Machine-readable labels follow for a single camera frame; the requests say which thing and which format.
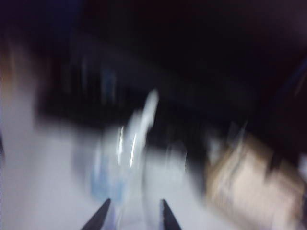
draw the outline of dark background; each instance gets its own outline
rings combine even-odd
[[[293,163],[307,150],[304,0],[11,0],[0,18],[3,37],[18,28],[57,63],[70,58],[74,31],[90,34],[186,82],[162,95],[182,101],[191,90],[186,113],[248,121],[247,130]]]

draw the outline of white surface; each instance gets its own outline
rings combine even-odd
[[[101,204],[75,179],[70,132],[35,128],[34,70],[29,56],[18,55],[15,90],[9,101],[2,100],[1,108],[6,155],[1,168],[1,229],[78,230]],[[164,175],[159,165],[159,160],[152,160],[160,183]],[[153,191],[157,199],[165,196],[182,229],[235,229],[207,210],[189,184],[183,190],[166,186]]]

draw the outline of white floor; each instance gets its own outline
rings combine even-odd
[[[78,230],[101,203],[94,201],[76,180],[71,163],[71,131],[43,129],[36,124],[37,83],[33,76],[40,72],[34,68],[27,53],[15,51],[14,88],[10,97],[1,99],[5,149],[1,166],[1,229]],[[159,161],[152,162],[159,167]],[[182,229],[235,229],[208,210],[192,187],[186,186],[178,193],[170,189],[164,192]]]

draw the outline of black pointed object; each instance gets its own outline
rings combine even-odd
[[[165,230],[181,230],[177,220],[168,206],[166,200],[162,199],[163,203],[163,225]]]
[[[105,222],[111,199],[107,199],[81,230],[100,230]]]

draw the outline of black object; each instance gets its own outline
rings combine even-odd
[[[105,222],[111,199],[107,199],[81,230],[100,230]]]
[[[166,200],[162,199],[163,203],[163,225],[165,230],[181,230],[177,220],[168,206]]]

